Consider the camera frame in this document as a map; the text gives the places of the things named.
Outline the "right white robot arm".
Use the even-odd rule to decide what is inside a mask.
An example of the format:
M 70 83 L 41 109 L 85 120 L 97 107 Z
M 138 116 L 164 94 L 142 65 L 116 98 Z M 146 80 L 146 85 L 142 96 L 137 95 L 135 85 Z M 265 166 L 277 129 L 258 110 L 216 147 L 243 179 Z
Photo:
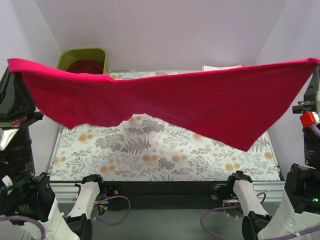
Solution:
M 232 173 L 226 192 L 238 199 L 243 212 L 242 236 L 246 240 L 307 240 L 320 229 L 320 67 L 314 67 L 303 101 L 293 106 L 303 126 L 304 162 L 292 164 L 274 216 L 263 208 L 252 179 L 242 171 Z

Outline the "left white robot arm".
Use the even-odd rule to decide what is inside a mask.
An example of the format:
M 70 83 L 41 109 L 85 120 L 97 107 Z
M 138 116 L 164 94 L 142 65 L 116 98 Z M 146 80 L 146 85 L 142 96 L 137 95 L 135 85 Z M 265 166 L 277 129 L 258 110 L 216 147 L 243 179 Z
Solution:
M 35 174 L 29 127 L 43 116 L 22 76 L 6 70 L 0 81 L 0 219 L 35 240 L 90 240 L 95 201 L 107 193 L 103 178 L 84 177 L 71 212 L 60 212 L 49 176 Z

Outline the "bright red t shirt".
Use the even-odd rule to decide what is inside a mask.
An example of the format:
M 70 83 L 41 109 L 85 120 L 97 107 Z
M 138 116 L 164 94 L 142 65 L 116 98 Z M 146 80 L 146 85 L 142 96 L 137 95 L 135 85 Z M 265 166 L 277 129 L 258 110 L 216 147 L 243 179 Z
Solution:
M 291 106 L 320 63 L 317 58 L 115 80 L 8 59 L 36 107 L 55 122 L 116 127 L 147 114 L 247 151 Z

